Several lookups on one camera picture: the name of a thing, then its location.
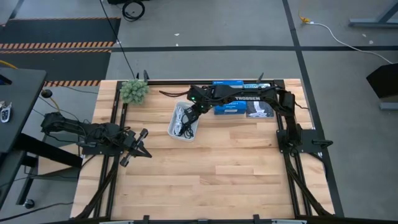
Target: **concrete floor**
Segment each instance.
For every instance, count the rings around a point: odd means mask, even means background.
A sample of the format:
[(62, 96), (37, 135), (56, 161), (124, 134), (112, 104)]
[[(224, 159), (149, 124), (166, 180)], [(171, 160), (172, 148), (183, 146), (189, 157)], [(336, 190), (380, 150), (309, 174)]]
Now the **concrete floor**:
[[(0, 24), (7, 21), (16, 0), (0, 6)], [(302, 26), (302, 16), (328, 25), (337, 38), (351, 45), (398, 45), (398, 29), (347, 27), (350, 17), (377, 17), (391, 0), (289, 0), (297, 35), (304, 46), (337, 46), (325, 28)], [(116, 6), (105, 8), (109, 16), (121, 16)], [(279, 0), (153, 0), (144, 2), (146, 14), (136, 22), (122, 20), (119, 37), (123, 47), (206, 45), (292, 46), (282, 1)], [(97, 0), (25, 0), (17, 17), (103, 17)], [(397, 52), (378, 51), (393, 62)], [(146, 69), (154, 78), (301, 78), (295, 52), (203, 51), (129, 52), (135, 72)], [(330, 156), (346, 217), (398, 220), (396, 204), (396, 127), (398, 112), (380, 111), (378, 98), (365, 77), (380, 65), (378, 57), (360, 52), (304, 52), (304, 60), (327, 139), (335, 143)], [(130, 78), (122, 53), (112, 53), (107, 79)], [(96, 91), (97, 87), (79, 87)], [(66, 88), (53, 88), (60, 107), (80, 120), (93, 114), (96, 96)], [(81, 107), (71, 107), (71, 102)], [(41, 113), (53, 111), (38, 101)], [(42, 138), (41, 117), (32, 112), (24, 132)], [(24, 212), (15, 206), (22, 182), (16, 182), (0, 217)], [(29, 198), (37, 208), (73, 200), (76, 183), (35, 180)], [(43, 223), (66, 220), (70, 207), (55, 207), (6, 223)]]

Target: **white cable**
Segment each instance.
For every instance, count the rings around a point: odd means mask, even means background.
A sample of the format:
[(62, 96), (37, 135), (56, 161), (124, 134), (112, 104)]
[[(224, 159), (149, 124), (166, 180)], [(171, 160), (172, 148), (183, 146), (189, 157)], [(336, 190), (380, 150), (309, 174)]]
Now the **white cable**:
[(180, 131), (182, 128), (182, 116), (184, 115), (184, 109), (181, 106), (178, 106), (175, 109), (175, 124), (174, 124), (174, 129), (173, 133), (176, 136), (180, 135)]
[(351, 49), (357, 50), (357, 51), (362, 52), (362, 53), (368, 53), (368, 54), (376, 55), (376, 56), (378, 56), (378, 57), (384, 59), (384, 60), (385, 60), (386, 62), (388, 62), (389, 64), (393, 64), (392, 62), (390, 62), (389, 60), (387, 60), (385, 57), (383, 57), (383, 56), (381, 56), (381, 55), (379, 55), (379, 54), (377, 54), (377, 53), (374, 53), (374, 52), (371, 52), (371, 51), (367, 51), (367, 50), (359, 50), (359, 49), (357, 49), (357, 48), (355, 48), (355, 47), (352, 47), (352, 46), (350, 46), (350, 45), (348, 45), (348, 44), (346, 44), (346, 43), (343, 43), (342, 41), (338, 40), (338, 39), (333, 35), (333, 33), (331, 32), (330, 28), (329, 28), (328, 26), (326, 26), (326, 25), (323, 25), (323, 24), (320, 24), (320, 23), (316, 23), (316, 22), (306, 22), (306, 24), (323, 26), (324, 28), (326, 28), (326, 29), (329, 30), (331, 36), (332, 36), (337, 42), (343, 44), (344, 46), (347, 46), (347, 47), (349, 47), (349, 48), (351, 48)]

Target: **desk leg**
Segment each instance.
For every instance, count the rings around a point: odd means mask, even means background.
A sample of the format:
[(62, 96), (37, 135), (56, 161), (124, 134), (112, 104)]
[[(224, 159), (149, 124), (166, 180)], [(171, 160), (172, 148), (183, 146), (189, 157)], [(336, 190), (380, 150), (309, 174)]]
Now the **desk leg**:
[(0, 210), (25, 155), (26, 152), (24, 151), (11, 151), (0, 154)]
[[(27, 176), (33, 175), (33, 171), (35, 169), (35, 166), (37, 165), (38, 159), (35, 158), (35, 157), (32, 157), (32, 158), (35, 159), (35, 162), (34, 162), (34, 164), (32, 166), (30, 166), (30, 169), (29, 169), (29, 172), (27, 173)], [(17, 199), (17, 203), (16, 203), (17, 205), (23, 205), (25, 203), (27, 194), (29, 193), (29, 190), (30, 190), (30, 187), (32, 186), (32, 184), (33, 184), (33, 178), (26, 178), (25, 179), (24, 186), (22, 187), (21, 192), (19, 193), (19, 196), (18, 196), (18, 199)]]
[(60, 162), (68, 166), (81, 168), (82, 158), (70, 152), (39, 141), (36, 138), (32, 138), (26, 134), (20, 134), (18, 136), (14, 149), (31, 152), (38, 156), (51, 159), (55, 162)]

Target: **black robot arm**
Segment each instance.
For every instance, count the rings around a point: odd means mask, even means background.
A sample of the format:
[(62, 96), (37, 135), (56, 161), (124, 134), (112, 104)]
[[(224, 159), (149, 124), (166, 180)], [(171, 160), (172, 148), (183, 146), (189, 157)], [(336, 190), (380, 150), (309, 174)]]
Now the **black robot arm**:
[(171, 97), (187, 94), (187, 99), (195, 103), (186, 111), (188, 122), (184, 124), (181, 134), (201, 114), (207, 113), (213, 106), (222, 106), (232, 101), (264, 101), (281, 116), (285, 117), (287, 125), (286, 144), (292, 147), (302, 144), (302, 128), (295, 119), (295, 96), (279, 86), (246, 89), (232, 88), (229, 85), (202, 87), (191, 85), (190, 89), (184, 93), (166, 93), (163, 91), (161, 93)]
[(128, 154), (120, 164), (126, 167), (131, 157), (142, 156), (151, 158), (151, 154), (144, 147), (143, 140), (148, 135), (148, 130), (143, 129), (138, 139), (136, 133), (129, 128), (121, 129), (112, 123), (86, 124), (72, 119), (64, 118), (58, 112), (47, 113), (41, 124), (42, 132), (49, 135), (52, 132), (66, 131), (83, 136), (83, 141), (78, 145), (90, 148), (91, 152), (100, 154), (100, 151), (114, 151), (117, 153), (127, 150)]

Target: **green plant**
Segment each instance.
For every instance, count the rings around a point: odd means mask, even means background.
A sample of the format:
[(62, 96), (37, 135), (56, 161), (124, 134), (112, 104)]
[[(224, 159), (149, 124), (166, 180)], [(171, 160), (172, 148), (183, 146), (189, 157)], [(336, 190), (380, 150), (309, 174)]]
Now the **green plant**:
[(141, 105), (148, 92), (148, 84), (140, 80), (129, 80), (123, 82), (122, 88), (120, 89), (123, 103), (132, 103), (134, 105)]

